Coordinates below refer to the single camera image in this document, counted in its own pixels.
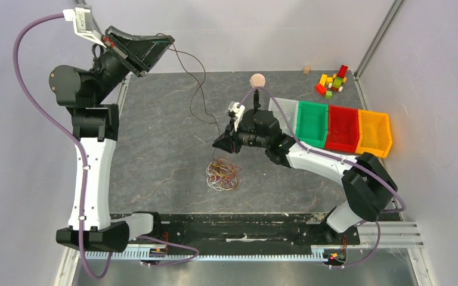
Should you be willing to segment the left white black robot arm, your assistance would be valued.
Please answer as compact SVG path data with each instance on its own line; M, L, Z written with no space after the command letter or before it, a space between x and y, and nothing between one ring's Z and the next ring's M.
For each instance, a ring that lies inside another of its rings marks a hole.
M101 39L103 50L90 69L55 67L49 86L57 104L70 114L76 146L75 199L59 244L79 251L123 252L130 240L162 239L163 227L150 212L113 220L109 211L110 169L118 140L120 111L106 97L127 77L143 77L173 44L172 36L135 36L113 26Z

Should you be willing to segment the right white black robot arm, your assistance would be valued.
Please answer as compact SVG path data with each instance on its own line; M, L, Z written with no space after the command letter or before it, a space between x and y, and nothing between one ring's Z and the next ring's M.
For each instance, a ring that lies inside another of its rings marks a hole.
M343 187L346 200L335 207L321 226L321 237L338 242L345 231L361 221L374 222L397 193L395 182L379 159L371 153L345 156L311 147L284 133L272 111L231 111L225 131L213 147L237 154L242 147L259 147L275 164L306 170Z

